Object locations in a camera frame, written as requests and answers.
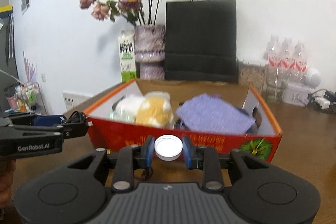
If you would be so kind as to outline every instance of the red cardboard box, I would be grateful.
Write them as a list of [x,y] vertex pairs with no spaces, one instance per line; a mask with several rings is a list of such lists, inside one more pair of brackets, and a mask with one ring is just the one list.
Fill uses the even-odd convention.
[[[150,91],[168,92],[171,97],[173,111],[180,102],[194,96],[207,93],[218,94],[234,106],[242,107],[250,116],[256,118],[259,127],[257,134],[219,135],[211,132],[191,132],[163,128],[145,127],[111,120],[112,105],[130,94],[145,95]],[[231,149],[240,148],[270,162],[278,148],[282,130],[274,115],[260,94],[252,87],[218,82],[188,81],[144,81],[131,80],[98,100],[87,108],[85,114],[92,122],[88,133],[94,147],[104,147],[112,151],[138,144],[141,145],[147,136],[155,138],[170,134],[182,138],[189,136],[194,145],[213,146],[221,153],[229,153]]]

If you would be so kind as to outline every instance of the red bottle label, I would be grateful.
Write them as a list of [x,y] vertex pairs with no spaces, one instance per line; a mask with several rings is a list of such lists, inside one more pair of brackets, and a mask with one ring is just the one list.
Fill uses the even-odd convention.
[[292,69],[295,65],[295,58],[291,56],[283,57],[281,66],[286,69]]
[[277,68],[281,66],[281,57],[276,55],[268,56],[268,65],[273,68]]
[[307,61],[295,60],[295,69],[298,71],[305,71],[307,69]]

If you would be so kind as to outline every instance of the plush toy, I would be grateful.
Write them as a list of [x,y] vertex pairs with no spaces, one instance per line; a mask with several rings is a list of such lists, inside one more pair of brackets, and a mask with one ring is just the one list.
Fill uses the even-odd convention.
[[131,94],[117,104],[115,112],[119,115],[126,114],[135,117],[143,100],[143,96]]
[[136,115],[136,124],[165,127],[173,120],[170,103],[160,96],[150,96],[143,100]]

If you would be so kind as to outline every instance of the vase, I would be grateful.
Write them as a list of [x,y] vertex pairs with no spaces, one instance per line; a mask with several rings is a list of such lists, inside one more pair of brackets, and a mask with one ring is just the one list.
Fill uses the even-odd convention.
[[164,80],[165,69],[161,63],[140,63],[140,78],[145,80]]
[[164,25],[142,25],[135,28],[135,61],[161,62],[166,57]]
[[165,26],[137,26],[134,40],[135,61],[140,63],[140,78],[164,80],[162,61],[166,58]]

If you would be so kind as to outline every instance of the metal screw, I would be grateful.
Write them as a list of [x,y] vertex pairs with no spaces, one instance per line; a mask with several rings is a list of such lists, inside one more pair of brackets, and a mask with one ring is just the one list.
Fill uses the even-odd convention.
[[220,188],[222,188],[222,184],[218,181],[208,181],[205,184],[205,187],[209,190],[219,190]]
[[130,183],[127,182],[127,181],[117,181],[113,184],[113,187],[117,190],[126,190],[128,189],[129,187],[131,187]]

